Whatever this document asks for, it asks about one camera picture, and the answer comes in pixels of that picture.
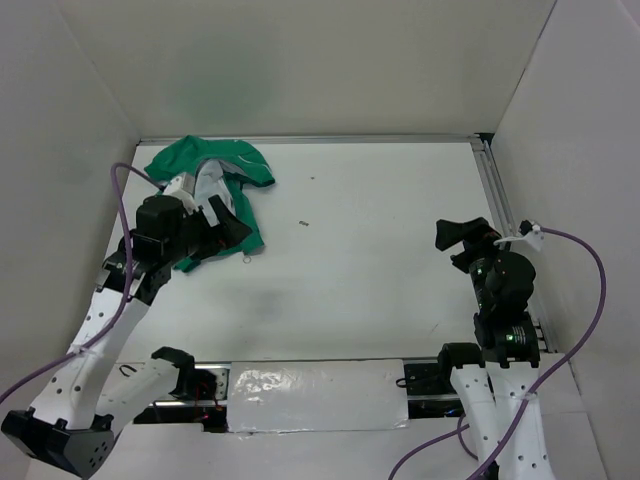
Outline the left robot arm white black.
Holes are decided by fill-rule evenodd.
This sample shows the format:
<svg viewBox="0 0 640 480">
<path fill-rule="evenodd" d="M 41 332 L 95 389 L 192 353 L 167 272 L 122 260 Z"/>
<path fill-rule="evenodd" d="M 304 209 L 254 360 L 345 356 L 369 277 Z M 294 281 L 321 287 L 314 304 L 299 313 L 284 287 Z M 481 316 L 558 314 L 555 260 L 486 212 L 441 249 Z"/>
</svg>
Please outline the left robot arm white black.
<svg viewBox="0 0 640 480">
<path fill-rule="evenodd" d="M 27 456 L 80 479 L 91 478 L 124 427 L 164 396 L 193 400 L 214 393 L 216 377 L 198 372 L 192 355 L 161 347 L 112 387 L 106 385 L 129 336 L 146 316 L 173 266 L 186 257 L 239 245 L 252 232 L 214 195 L 210 225 L 202 208 L 169 195 L 146 198 L 135 225 L 103 263 L 87 318 L 52 377 L 25 410 L 11 410 L 2 433 Z"/>
</svg>

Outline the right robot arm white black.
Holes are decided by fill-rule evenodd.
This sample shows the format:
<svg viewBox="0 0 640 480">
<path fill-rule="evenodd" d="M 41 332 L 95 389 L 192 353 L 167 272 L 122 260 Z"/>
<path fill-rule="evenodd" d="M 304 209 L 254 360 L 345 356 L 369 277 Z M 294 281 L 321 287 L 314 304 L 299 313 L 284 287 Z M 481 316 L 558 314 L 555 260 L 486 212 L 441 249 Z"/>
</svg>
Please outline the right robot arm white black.
<svg viewBox="0 0 640 480">
<path fill-rule="evenodd" d="M 536 271 L 484 218 L 436 223 L 435 246 L 457 244 L 454 267 L 470 276 L 478 311 L 473 343 L 447 343 L 436 379 L 461 400 L 483 479 L 551 479 L 540 401 L 537 334 L 527 311 Z"/>
</svg>

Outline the green jacket white lining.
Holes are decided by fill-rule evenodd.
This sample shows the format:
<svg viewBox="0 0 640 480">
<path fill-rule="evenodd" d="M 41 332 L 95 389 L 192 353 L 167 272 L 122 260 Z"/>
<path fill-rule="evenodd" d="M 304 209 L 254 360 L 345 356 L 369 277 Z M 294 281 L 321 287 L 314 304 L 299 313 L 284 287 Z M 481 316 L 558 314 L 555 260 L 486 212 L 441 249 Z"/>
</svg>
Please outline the green jacket white lining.
<svg viewBox="0 0 640 480">
<path fill-rule="evenodd" d="M 238 252 L 251 255 L 263 249 L 258 221 L 243 188 L 246 185 L 267 188 L 276 180 L 264 156 L 251 144 L 242 140 L 205 140 L 188 135 L 156 154 L 144 171 L 163 184 L 183 172 L 193 175 L 194 193 L 216 189 L 227 208 L 252 229 L 239 246 L 218 252 L 218 257 Z"/>
</svg>

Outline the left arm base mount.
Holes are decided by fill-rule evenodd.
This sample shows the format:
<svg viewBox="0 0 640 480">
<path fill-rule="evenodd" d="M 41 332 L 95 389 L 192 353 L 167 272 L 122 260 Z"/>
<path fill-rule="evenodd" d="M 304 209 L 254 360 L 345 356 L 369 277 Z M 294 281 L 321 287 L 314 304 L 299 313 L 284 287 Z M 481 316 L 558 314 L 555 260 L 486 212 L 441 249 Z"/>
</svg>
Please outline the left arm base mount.
<svg viewBox="0 0 640 480">
<path fill-rule="evenodd" d="M 230 363 L 197 363 L 185 397 L 167 394 L 135 417 L 135 425 L 195 425 L 208 433 L 228 431 Z"/>
</svg>

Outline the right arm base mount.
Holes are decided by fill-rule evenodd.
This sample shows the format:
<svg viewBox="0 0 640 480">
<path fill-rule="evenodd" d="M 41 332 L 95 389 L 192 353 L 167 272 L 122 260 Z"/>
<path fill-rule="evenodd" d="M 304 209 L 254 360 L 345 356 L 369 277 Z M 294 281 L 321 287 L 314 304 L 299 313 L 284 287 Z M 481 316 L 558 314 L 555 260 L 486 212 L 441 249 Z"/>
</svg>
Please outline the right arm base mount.
<svg viewBox="0 0 640 480">
<path fill-rule="evenodd" d="M 406 392 L 411 420 L 459 418 L 463 413 L 459 396 L 440 375 L 434 357 L 404 359 L 396 386 Z"/>
</svg>

